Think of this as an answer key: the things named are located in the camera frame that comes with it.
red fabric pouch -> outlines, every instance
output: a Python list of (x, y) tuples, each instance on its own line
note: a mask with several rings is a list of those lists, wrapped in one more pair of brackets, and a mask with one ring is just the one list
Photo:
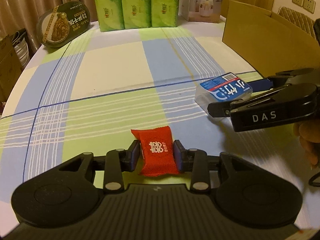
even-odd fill
[(150, 130), (131, 130), (140, 141), (144, 166), (140, 175), (155, 177), (179, 174), (173, 158), (172, 135), (169, 126)]

human hand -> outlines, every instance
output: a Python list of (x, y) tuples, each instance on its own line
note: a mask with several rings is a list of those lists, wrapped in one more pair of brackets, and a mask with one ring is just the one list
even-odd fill
[(316, 166), (319, 160), (313, 143), (320, 143), (320, 120), (295, 123), (293, 133), (295, 136), (300, 136), (300, 143), (307, 159), (313, 166)]

black cable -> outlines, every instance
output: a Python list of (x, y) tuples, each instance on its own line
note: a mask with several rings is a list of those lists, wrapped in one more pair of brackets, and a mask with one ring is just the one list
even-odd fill
[(311, 179), (309, 179), (309, 185), (312, 187), (320, 187), (320, 182), (315, 182), (315, 180), (319, 178), (320, 178), (320, 172), (312, 176)]

tissue pack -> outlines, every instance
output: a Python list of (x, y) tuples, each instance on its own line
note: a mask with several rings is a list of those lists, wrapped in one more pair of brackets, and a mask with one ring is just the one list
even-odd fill
[(152, 27), (176, 27), (179, 0), (151, 0)]
[(150, 0), (122, 0), (122, 9), (126, 29), (151, 27)]
[(195, 102), (208, 114), (208, 105), (215, 102), (248, 99), (252, 88), (233, 73), (202, 82), (196, 87)]
[(181, 0), (180, 14), (189, 22), (219, 23), (222, 0)]
[(123, 30), (121, 0), (95, 0), (100, 30)]

table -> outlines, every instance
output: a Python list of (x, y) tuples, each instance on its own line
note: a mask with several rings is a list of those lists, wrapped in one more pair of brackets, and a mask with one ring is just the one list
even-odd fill
[[(82, 152), (127, 148), (130, 129), (169, 125), (185, 148), (233, 152), (295, 184), (304, 195), (296, 224), (320, 226), (320, 190), (292, 126), (235, 133), (228, 118), (212, 123), (194, 102), (196, 85), (226, 72), (245, 81), (259, 74), (222, 43), (224, 22), (179, 20), (177, 28), (101, 33), (97, 22), (60, 49), (41, 47), (23, 71), (0, 121), (0, 234), (17, 220), (14, 189)], [(126, 184), (188, 183), (187, 174)], [(98, 172), (95, 186), (102, 187)]]

